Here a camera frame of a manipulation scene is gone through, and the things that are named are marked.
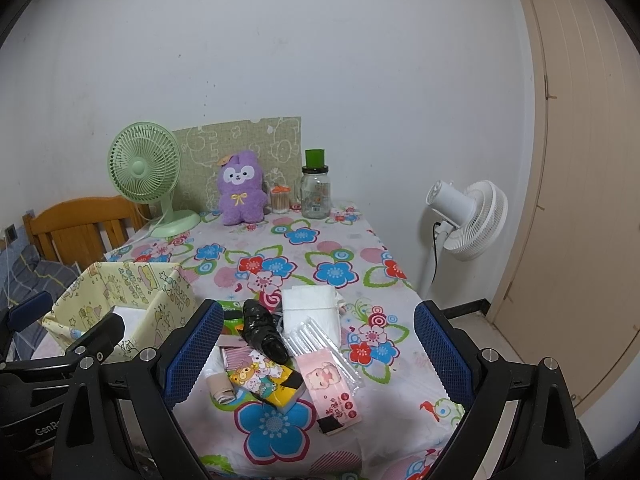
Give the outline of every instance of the floral tablecloth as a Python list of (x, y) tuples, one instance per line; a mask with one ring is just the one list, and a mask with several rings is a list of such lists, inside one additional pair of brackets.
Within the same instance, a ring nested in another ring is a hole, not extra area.
[(342, 352), (365, 378), (355, 398), (363, 420), (326, 436), (308, 392), (283, 415), (242, 392), (216, 404), (200, 377), (174, 414), (201, 460), (222, 476), (417, 479), (462, 417), (415, 336), (420, 298), (351, 203), (322, 221), (291, 211), (233, 227), (213, 211), (190, 232), (144, 238), (108, 259), (178, 262), (197, 300), (239, 306), (257, 298), (275, 307), (284, 288), (325, 283), (346, 299)]

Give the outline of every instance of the black power cord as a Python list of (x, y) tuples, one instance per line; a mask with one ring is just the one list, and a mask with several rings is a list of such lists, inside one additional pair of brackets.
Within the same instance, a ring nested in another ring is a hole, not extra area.
[(433, 271), (433, 279), (431, 280), (431, 283), (433, 283), (433, 281), (436, 279), (436, 273), (438, 272), (438, 251), (436, 250), (436, 226), (439, 226), (440, 222), (435, 222), (433, 224), (433, 228), (431, 229), (431, 232), (433, 233), (433, 257), (436, 259), (436, 268)]

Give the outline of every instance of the plaid bedding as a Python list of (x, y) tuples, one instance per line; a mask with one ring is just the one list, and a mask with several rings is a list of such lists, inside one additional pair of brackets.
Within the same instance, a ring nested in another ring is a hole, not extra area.
[[(0, 311), (20, 304), (44, 290), (56, 301), (76, 280), (78, 274), (76, 268), (41, 260), (36, 247), (28, 245), (9, 270), (0, 290)], [(22, 332), (15, 334), (14, 359), (30, 359), (46, 333), (39, 322), (34, 322)]]

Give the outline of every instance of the wooden chair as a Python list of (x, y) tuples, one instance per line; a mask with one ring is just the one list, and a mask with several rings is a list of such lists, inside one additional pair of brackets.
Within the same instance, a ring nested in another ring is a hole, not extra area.
[[(128, 239), (123, 220), (130, 219), (138, 231), (150, 218), (147, 205), (134, 204), (121, 196), (77, 198), (50, 207), (36, 218), (22, 217), (25, 231), (40, 256), (65, 265), (78, 262), (85, 270), (101, 261), (106, 251), (124, 245)], [(111, 244), (105, 247), (98, 224), (102, 224)]]

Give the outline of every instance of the yellow bow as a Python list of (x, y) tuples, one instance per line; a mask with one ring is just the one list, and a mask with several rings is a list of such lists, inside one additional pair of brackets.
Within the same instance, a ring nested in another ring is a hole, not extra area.
[(231, 200), (235, 200), (236, 201), (236, 205), (243, 204), (244, 203), (242, 201), (243, 198), (246, 198), (246, 193), (242, 193), (240, 195), (237, 195), (237, 194), (231, 195)]

